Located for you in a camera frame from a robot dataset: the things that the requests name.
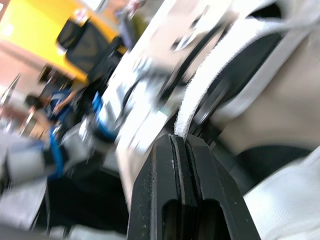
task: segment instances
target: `white strap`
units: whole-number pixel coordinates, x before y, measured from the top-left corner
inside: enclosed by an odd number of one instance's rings
[[[175,123],[175,134],[184,139],[187,137],[196,109],[209,86],[222,69],[247,46],[272,33],[313,28],[319,19],[320,4],[313,0],[308,1],[294,18],[287,21],[239,19],[211,51],[188,84]]]

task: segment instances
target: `person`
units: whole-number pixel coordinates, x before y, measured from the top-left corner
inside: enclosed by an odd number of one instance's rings
[[[63,89],[54,91],[51,96],[37,96],[29,94],[25,98],[25,103],[30,107],[29,112],[47,128],[53,124],[61,123],[65,131],[75,125],[75,113],[71,106],[77,91]]]

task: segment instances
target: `white padding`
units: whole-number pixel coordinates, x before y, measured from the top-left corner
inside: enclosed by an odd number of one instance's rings
[[[262,240],[320,239],[320,147],[245,196]]]

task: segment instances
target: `yellow wall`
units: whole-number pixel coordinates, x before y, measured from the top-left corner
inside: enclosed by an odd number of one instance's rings
[[[0,36],[84,81],[86,75],[59,55],[56,47],[57,36],[65,22],[75,9],[82,7],[76,0],[11,0],[0,22]],[[117,35],[116,30],[95,13],[90,11],[89,14],[108,40]],[[13,31],[6,36],[8,25],[13,26]]]

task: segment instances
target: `blue shirt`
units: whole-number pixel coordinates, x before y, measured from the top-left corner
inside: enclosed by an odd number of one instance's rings
[[[71,91],[68,89],[54,91],[52,93],[50,104],[44,109],[49,120],[55,122],[59,121],[61,123],[64,122],[66,115],[73,110],[72,107],[68,104],[56,114],[54,114],[53,111],[58,104],[61,104],[64,100],[66,100],[70,93]]]

